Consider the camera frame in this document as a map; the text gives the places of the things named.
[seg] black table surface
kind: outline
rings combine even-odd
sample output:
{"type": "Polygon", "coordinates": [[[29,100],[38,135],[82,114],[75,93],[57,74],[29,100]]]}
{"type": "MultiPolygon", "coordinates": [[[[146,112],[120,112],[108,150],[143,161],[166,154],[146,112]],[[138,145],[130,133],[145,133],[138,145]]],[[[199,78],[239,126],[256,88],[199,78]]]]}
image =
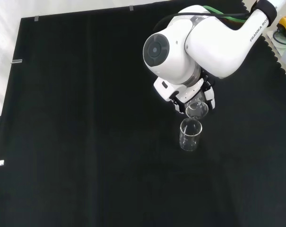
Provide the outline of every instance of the black table surface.
{"type": "Polygon", "coordinates": [[[144,42],[195,4],[246,11],[173,0],[21,19],[23,62],[0,122],[0,227],[286,227],[286,75],[264,39],[216,79],[196,152],[179,148],[184,116],[153,89],[144,42]]]}

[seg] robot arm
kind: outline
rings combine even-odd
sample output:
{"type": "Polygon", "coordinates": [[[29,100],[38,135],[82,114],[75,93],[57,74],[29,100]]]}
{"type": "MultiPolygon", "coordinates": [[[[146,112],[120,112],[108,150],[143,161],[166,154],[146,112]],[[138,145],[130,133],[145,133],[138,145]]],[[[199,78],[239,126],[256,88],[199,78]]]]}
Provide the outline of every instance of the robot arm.
{"type": "MultiPolygon", "coordinates": [[[[197,97],[215,108],[213,89],[201,68],[221,79],[234,73],[285,2],[259,0],[239,30],[213,16],[174,17],[166,29],[146,40],[143,49],[145,64],[158,76],[154,83],[157,92],[181,113],[197,97]]],[[[180,13],[209,12],[196,5],[180,13]]]]}
{"type": "MultiPolygon", "coordinates": [[[[268,2],[279,11],[286,0],[268,2]]],[[[180,12],[209,13],[202,6],[191,6],[180,12]]],[[[268,25],[266,14],[259,9],[239,30],[228,28],[216,17],[174,17],[166,29],[147,39],[144,60],[153,73],[172,84],[186,83],[196,63],[214,76],[225,78],[241,66],[268,25]]]]}

